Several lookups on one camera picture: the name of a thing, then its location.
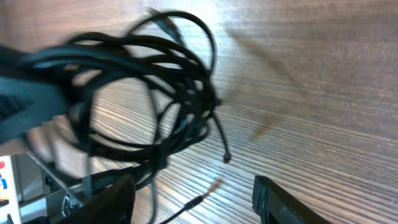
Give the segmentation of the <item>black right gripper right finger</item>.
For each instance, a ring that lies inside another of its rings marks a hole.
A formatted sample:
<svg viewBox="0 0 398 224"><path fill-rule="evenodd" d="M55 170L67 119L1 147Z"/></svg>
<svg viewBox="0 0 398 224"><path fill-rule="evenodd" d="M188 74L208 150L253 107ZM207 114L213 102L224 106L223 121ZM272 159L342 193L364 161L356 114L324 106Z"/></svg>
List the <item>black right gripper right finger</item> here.
<svg viewBox="0 0 398 224"><path fill-rule="evenodd" d="M254 178L252 209L262 224L331 224L266 176Z"/></svg>

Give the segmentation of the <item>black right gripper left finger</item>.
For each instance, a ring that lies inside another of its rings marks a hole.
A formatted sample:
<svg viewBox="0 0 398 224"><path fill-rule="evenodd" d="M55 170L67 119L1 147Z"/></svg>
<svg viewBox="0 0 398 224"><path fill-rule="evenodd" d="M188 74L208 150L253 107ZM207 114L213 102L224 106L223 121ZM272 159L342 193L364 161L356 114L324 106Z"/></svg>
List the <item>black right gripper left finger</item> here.
<svg viewBox="0 0 398 224"><path fill-rule="evenodd" d="M135 194L134 179L125 175L59 224L130 224Z"/></svg>

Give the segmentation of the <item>black cable silver plug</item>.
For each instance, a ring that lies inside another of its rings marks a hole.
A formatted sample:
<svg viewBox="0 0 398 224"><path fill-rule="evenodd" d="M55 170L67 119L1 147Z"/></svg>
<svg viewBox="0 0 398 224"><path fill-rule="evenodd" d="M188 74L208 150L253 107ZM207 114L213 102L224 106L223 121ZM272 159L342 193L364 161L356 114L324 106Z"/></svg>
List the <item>black cable silver plug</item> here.
<svg viewBox="0 0 398 224"><path fill-rule="evenodd" d="M204 199L206 199L207 197L209 197L209 195L211 193L213 193L214 191L216 191L220 185L223 183L223 179L222 178L218 178L216 179L208 188L208 190L195 197L194 199L192 199L191 201L187 202L183 208L181 208L177 213L174 213L171 217L168 217L168 219L160 222L160 224L168 224L170 223L172 220L176 219L178 216L180 216L182 213L193 209L194 207L196 207L197 205L199 205L200 203L202 203L202 201L204 201Z"/></svg>

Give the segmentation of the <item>black USB cable blue plug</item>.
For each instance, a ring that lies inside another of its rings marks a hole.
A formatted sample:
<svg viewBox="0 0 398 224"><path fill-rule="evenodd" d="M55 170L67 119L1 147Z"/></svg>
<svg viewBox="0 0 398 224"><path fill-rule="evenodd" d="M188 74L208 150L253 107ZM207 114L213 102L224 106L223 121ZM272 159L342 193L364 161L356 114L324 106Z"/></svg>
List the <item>black USB cable blue plug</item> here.
<svg viewBox="0 0 398 224"><path fill-rule="evenodd" d="M78 104L68 120L77 138L76 147L90 156L113 161L161 161L169 155L203 141L210 132L208 121L215 117L219 102L211 82L213 67L204 63L183 43L172 22L179 17L203 30L216 57L216 44L208 26L183 11L153 12L124 36L86 32L64 44L25 54L15 61L18 69L42 78L73 78L88 70L99 74L80 89L67 87ZM96 90L124 78L136 78L149 92L159 91L179 105L175 124L166 137L156 128L151 144L119 141L90 127L91 106Z"/></svg>

